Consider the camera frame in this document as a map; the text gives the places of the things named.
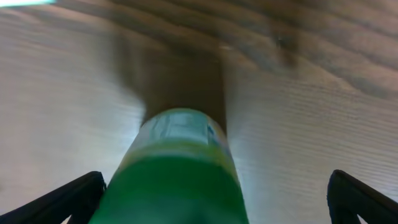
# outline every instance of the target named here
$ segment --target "wooden table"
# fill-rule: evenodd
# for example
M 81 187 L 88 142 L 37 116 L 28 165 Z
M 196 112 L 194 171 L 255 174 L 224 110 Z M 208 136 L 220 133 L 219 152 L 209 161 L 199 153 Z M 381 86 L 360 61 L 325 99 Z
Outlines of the wooden table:
M 395 0 L 61 0 L 0 44 L 0 213 L 109 180 L 175 106 L 227 127 L 252 224 L 330 223 L 334 169 L 398 199 Z

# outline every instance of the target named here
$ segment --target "wood grain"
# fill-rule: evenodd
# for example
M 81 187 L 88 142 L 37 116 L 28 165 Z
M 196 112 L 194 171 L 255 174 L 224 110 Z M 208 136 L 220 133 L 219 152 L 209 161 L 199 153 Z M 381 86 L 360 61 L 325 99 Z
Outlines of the wood grain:
M 251 223 L 329 223 L 343 169 L 398 199 L 393 0 L 61 0 L 0 9 L 0 213 L 109 180 L 167 108 L 227 131 Z

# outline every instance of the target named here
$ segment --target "black object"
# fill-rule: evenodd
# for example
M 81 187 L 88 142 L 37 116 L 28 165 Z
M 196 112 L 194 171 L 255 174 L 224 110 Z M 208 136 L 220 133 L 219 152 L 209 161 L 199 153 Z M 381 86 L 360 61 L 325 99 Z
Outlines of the black object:
M 0 216 L 1 224 L 87 224 L 106 189 L 100 172 L 89 172 L 64 186 Z
M 341 170 L 328 184 L 328 206 L 332 224 L 397 224 L 398 203 Z

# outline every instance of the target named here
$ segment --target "bottle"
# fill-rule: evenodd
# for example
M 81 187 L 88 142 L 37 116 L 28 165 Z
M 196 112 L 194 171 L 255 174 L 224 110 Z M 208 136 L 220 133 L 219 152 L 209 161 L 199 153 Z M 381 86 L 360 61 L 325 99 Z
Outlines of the bottle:
M 225 135 L 190 109 L 140 129 L 90 224 L 248 224 Z

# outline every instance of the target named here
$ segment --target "teal object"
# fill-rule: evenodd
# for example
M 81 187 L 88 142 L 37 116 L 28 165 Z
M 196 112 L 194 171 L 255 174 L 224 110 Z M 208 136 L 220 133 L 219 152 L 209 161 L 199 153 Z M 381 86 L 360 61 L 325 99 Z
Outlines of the teal object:
M 31 6 L 55 3 L 53 0 L 0 0 L 0 7 Z
M 146 122 L 90 224 L 248 224 L 220 127 L 188 109 Z

